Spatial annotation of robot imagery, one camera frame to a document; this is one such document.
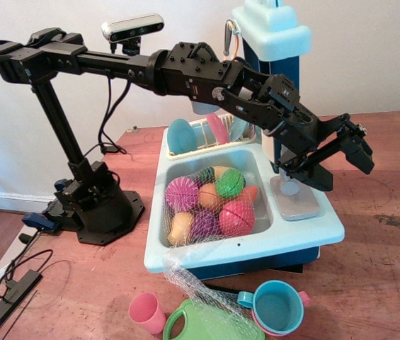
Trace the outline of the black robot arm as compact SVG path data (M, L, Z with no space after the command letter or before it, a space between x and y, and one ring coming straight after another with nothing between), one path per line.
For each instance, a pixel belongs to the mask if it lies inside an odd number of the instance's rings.
M332 174L321 163L337 152L365 174L374 167L365 129L348 114L319 120L286 76L257 72L240 60L222 61L206 43L181 42L150 56L126 57L89 51L80 34L59 28L40 30L26 44L0 40L1 77L31 86L74 176L43 217L76 232L82 243L106 245L131 232L144 205L134 191L121 190L104 163L90 164L81 152L51 85L61 72L125 79L160 96L187 96L222 108L284 145L289 153L277 166L320 191L333 188Z

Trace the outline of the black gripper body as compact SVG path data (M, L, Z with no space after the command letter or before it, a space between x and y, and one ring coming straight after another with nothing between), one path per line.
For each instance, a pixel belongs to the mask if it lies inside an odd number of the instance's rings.
M353 136L365 139L366 129L350 120L344 113L330 120L321 121L305 107L294 110L268 106L278 119L278 125L266 134L277 139L293 155L282 156L276 164L286 172L299 171L320 163L341 151L341 143Z

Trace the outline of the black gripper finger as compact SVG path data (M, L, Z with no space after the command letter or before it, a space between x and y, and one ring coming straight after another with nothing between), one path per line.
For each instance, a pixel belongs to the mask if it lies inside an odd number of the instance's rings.
M341 143L341 151L346 160L364 174L370 174L374 169L373 151L363 138L353 136L345 139Z
M333 174L318 164L299 171L289 171L288 176L319 191L333 190Z

